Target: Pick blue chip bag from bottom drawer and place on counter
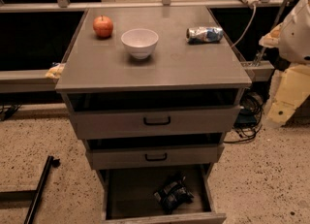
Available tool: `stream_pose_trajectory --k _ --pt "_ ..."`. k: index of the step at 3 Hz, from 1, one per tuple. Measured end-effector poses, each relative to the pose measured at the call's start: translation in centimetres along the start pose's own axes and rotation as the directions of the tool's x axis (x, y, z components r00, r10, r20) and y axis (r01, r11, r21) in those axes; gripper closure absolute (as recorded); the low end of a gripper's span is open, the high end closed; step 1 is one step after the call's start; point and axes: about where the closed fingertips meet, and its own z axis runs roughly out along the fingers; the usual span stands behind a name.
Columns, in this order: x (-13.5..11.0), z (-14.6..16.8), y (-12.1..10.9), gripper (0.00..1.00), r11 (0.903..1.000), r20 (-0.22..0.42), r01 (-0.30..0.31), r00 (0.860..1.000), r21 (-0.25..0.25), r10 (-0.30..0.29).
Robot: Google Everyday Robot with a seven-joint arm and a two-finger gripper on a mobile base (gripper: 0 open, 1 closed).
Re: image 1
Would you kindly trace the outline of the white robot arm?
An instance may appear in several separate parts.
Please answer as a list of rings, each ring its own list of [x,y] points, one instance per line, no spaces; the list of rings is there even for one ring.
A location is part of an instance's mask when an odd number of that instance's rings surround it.
[[[282,126],[310,95],[310,0],[299,0],[285,19],[259,44],[277,48],[290,66],[278,76],[277,87],[270,87],[268,122]]]

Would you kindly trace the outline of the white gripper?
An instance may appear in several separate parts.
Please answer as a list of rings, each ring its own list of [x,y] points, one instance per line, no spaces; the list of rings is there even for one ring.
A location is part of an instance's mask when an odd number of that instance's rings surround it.
[[[310,67],[293,64],[284,72],[276,70],[271,78],[266,119],[285,125],[310,96]]]

